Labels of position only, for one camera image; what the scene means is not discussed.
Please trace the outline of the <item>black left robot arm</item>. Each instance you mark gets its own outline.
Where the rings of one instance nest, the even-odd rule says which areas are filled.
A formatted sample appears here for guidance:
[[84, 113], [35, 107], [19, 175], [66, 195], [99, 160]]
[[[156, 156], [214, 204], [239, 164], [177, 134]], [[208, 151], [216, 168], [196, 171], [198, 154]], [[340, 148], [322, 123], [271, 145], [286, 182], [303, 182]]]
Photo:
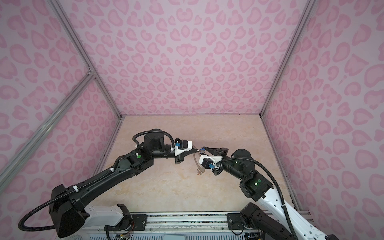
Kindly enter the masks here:
[[198, 152], [191, 141], [174, 139], [160, 129], [143, 131], [133, 136], [136, 147], [119, 156], [107, 170], [72, 185], [59, 185], [52, 198], [62, 199], [50, 204], [49, 213], [59, 238], [69, 237], [82, 228], [103, 226], [106, 231], [131, 230], [134, 220], [124, 204], [112, 207], [92, 207], [90, 203], [119, 183], [133, 178], [154, 164], [155, 159], [173, 158], [175, 164]]

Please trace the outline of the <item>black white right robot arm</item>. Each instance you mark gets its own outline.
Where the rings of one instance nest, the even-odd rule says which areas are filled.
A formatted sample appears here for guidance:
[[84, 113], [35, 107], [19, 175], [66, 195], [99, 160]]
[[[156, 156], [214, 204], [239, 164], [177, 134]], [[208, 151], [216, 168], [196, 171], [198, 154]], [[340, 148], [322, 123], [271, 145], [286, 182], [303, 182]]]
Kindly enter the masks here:
[[253, 200], [240, 212], [242, 225], [260, 230], [263, 240], [337, 239], [317, 229], [289, 205], [277, 180], [249, 151], [238, 149], [228, 156], [226, 148], [204, 147], [199, 153], [200, 165], [212, 170], [214, 175], [227, 172], [240, 180], [241, 191]]

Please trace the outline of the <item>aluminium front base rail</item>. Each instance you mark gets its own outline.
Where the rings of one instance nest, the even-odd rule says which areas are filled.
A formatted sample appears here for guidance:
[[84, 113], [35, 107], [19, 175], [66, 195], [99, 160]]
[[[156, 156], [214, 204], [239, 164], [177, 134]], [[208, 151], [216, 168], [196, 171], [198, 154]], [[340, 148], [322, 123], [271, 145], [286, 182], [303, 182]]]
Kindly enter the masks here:
[[247, 206], [238, 212], [137, 212], [126, 230], [89, 227], [78, 240], [293, 240], [289, 227], [268, 211]]

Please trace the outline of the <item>aluminium left back corner post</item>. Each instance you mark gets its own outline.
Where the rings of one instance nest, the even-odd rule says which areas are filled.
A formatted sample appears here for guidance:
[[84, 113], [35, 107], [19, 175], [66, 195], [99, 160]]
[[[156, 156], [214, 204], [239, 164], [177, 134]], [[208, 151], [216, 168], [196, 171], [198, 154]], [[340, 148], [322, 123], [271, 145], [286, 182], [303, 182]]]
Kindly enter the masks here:
[[78, 34], [76, 33], [68, 15], [63, 9], [63, 6], [61, 5], [60, 1], [57, 0], [48, 0], [47, 3], [50, 5], [51, 9], [53, 10], [54, 14], [58, 18], [58, 21], [62, 25], [63, 29], [67, 33], [68, 37], [70, 38], [71, 42], [73, 43], [75, 49], [77, 50], [79, 56], [85, 63], [86, 67], [88, 68], [89, 72], [94, 75], [96, 84], [98, 85], [99, 89], [101, 90], [102, 94], [106, 98], [107, 103], [110, 105], [112, 110], [114, 111], [115, 115], [118, 117], [118, 119], [122, 119], [123, 115], [119, 111], [115, 101], [112, 98], [112, 95], [109, 93], [106, 85], [104, 84], [101, 76], [99, 75], [94, 63], [92, 62], [89, 54], [87, 53], [84, 44], [82, 43], [81, 39], [79, 38]]

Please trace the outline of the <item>aluminium corner post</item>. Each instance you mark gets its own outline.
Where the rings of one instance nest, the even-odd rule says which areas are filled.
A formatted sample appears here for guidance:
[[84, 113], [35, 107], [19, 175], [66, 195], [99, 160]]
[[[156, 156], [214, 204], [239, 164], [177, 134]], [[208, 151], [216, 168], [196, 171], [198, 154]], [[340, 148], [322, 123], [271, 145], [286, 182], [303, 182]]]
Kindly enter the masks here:
[[88, 68], [89, 72], [94, 75], [96, 84], [98, 85], [99, 89], [101, 90], [102, 94], [106, 98], [107, 103], [110, 105], [112, 110], [114, 111], [115, 115], [118, 117], [118, 119], [122, 119], [123, 115], [119, 111], [115, 101], [112, 98], [112, 95], [109, 93], [106, 85], [104, 84], [101, 76], [99, 75], [94, 63], [92, 62], [89, 54], [87, 53], [84, 44], [82, 43], [81, 39], [79, 38], [78, 34], [76, 33], [68, 15], [63, 9], [63, 6], [61, 5], [60, 1], [57, 0], [48, 0], [47, 3], [50, 5], [51, 9], [53, 10], [54, 14], [58, 18], [58, 21], [62, 25], [63, 29], [67, 33], [68, 37], [70, 38], [71, 42], [73, 43], [75, 49], [77, 50], [79, 56], [85, 63], [86, 67]]
[[263, 119], [264, 116], [266, 115], [267, 108], [268, 108], [270, 102], [272, 101], [273, 95], [274, 95], [274, 93], [278, 87], [280, 80], [282, 79], [283, 73], [290, 63], [290, 60], [291, 60], [291, 58], [295, 52], [295, 49], [296, 49], [296, 47], [300, 41], [300, 38], [302, 37], [303, 32], [304, 32], [306, 26], [308, 25], [310, 18], [313, 15], [313, 12], [316, 10], [318, 2], [319, 1], [316, 1], [316, 0], [309, 0], [306, 2], [303, 13], [302, 13], [301, 17], [299, 18], [298, 25], [297, 25], [295, 31], [293, 32], [291, 40], [289, 41], [289, 45], [285, 51], [284, 57], [282, 58], [281, 64], [280, 64], [278, 71], [275, 75], [275, 78], [272, 82], [272, 86], [268, 92], [266, 101], [265, 101], [263, 108], [260, 112], [260, 118], [261, 119]]

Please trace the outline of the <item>aluminium left wall diagonal bar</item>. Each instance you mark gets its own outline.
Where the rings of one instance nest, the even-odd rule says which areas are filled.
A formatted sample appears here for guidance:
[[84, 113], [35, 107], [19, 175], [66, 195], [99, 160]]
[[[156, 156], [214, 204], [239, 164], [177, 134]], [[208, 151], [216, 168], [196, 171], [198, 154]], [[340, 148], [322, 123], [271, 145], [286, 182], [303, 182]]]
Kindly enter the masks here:
[[40, 125], [32, 137], [23, 145], [1, 172], [1, 193], [10, 185], [15, 176], [30, 159], [31, 155], [41, 146], [47, 136], [81, 96], [88, 85], [94, 80], [94, 71], [89, 71], [68, 96], [58, 105], [53, 113]]

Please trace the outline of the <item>aluminium right back corner post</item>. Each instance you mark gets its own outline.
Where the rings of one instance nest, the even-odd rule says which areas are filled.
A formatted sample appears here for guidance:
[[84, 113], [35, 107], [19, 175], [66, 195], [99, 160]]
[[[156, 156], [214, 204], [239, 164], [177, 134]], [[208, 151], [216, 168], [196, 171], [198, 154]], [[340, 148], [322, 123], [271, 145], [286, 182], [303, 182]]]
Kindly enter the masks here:
[[303, 13], [302, 13], [301, 17], [299, 18], [298, 25], [297, 25], [295, 31], [293, 32], [291, 40], [289, 41], [289, 45], [285, 51], [284, 57], [282, 58], [281, 64], [280, 64], [278, 71], [275, 75], [275, 78], [272, 82], [272, 86], [268, 92], [266, 101], [265, 101], [263, 108], [260, 112], [260, 118], [261, 119], [263, 119], [264, 116], [266, 115], [267, 108], [268, 108], [270, 102], [272, 101], [273, 95], [274, 95], [274, 93], [278, 87], [280, 80], [282, 79], [283, 73], [290, 63], [290, 60], [291, 60], [291, 58], [295, 52], [295, 49], [296, 49], [296, 47], [300, 41], [300, 38], [302, 37], [303, 32], [304, 32], [306, 26], [308, 25], [310, 18], [313, 15], [313, 12], [316, 10], [318, 2], [319, 1], [316, 1], [316, 0], [309, 0], [306, 2]]

